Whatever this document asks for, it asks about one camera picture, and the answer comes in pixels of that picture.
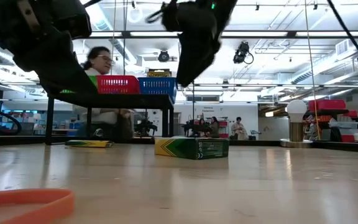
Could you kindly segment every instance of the blue basket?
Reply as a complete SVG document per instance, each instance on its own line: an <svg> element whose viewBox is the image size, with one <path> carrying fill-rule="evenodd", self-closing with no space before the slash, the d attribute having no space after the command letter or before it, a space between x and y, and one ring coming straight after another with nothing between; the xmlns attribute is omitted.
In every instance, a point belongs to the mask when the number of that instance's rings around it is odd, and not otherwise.
<svg viewBox="0 0 358 224"><path fill-rule="evenodd" d="M144 77L138 78L141 94L168 94L175 103L177 97L176 78L172 77Z"/></svg>

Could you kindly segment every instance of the security camera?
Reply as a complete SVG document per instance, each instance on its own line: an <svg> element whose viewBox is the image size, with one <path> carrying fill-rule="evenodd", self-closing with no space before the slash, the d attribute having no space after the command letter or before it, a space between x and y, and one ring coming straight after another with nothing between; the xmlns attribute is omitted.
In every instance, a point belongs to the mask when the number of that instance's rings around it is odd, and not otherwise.
<svg viewBox="0 0 358 224"><path fill-rule="evenodd" d="M169 61L169 54L168 51L166 50L161 50L160 55L158 56L158 61L159 62L167 62Z"/></svg>

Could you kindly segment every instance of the woman's dark hair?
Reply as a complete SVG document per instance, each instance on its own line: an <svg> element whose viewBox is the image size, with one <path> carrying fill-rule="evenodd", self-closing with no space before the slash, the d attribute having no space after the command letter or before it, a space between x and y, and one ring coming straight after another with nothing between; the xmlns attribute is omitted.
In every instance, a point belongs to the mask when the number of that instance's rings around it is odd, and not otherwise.
<svg viewBox="0 0 358 224"><path fill-rule="evenodd" d="M84 63L84 70L88 70L92 67L91 59L95 59L100 55L100 52L109 52L110 50L107 47L94 47L91 49L91 51L88 53L88 56L86 57L86 62Z"/></svg>

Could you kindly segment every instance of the orange rubber band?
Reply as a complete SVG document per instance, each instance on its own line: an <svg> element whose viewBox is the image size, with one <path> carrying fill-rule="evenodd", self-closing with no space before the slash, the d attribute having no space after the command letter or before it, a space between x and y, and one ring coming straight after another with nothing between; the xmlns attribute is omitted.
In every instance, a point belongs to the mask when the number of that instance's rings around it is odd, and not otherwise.
<svg viewBox="0 0 358 224"><path fill-rule="evenodd" d="M74 193L63 189L24 189L0 192L0 205L44 203L42 207L1 222L2 224L42 224L74 211Z"/></svg>

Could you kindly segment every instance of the yellow box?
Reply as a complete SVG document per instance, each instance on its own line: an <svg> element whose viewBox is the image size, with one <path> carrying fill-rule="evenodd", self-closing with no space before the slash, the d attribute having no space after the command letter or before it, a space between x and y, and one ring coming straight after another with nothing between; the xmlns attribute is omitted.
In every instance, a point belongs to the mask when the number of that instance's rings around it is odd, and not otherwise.
<svg viewBox="0 0 358 224"><path fill-rule="evenodd" d="M112 141L90 141L90 140L70 140L65 143L71 147L111 147L114 145Z"/></svg>
<svg viewBox="0 0 358 224"><path fill-rule="evenodd" d="M170 72L147 72L147 77L171 77Z"/></svg>
<svg viewBox="0 0 358 224"><path fill-rule="evenodd" d="M214 159L229 155L228 139L155 138L154 153L185 159Z"/></svg>

